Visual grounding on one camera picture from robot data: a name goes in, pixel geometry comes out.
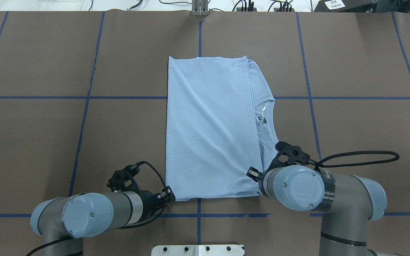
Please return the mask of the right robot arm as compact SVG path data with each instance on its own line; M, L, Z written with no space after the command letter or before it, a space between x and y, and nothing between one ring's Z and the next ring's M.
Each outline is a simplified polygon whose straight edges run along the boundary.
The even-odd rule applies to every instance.
M376 181L312 170L301 165L275 167L263 173L250 167L246 175L264 196L295 211L322 214L320 256L385 256L368 248L369 222L387 207L383 187Z

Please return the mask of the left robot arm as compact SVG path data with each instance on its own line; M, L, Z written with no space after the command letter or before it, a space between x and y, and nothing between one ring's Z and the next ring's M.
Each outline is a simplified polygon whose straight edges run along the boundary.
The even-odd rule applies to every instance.
M36 206L30 218L32 230L43 237L44 244L28 255L43 250L44 256L81 256L83 238L147 225L174 201L169 186L161 193L79 193L44 201Z

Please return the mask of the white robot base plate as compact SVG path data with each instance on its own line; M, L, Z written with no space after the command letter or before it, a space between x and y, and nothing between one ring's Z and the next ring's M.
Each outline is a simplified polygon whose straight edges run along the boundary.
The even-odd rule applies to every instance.
M244 256L244 245L163 245L154 246L152 256Z

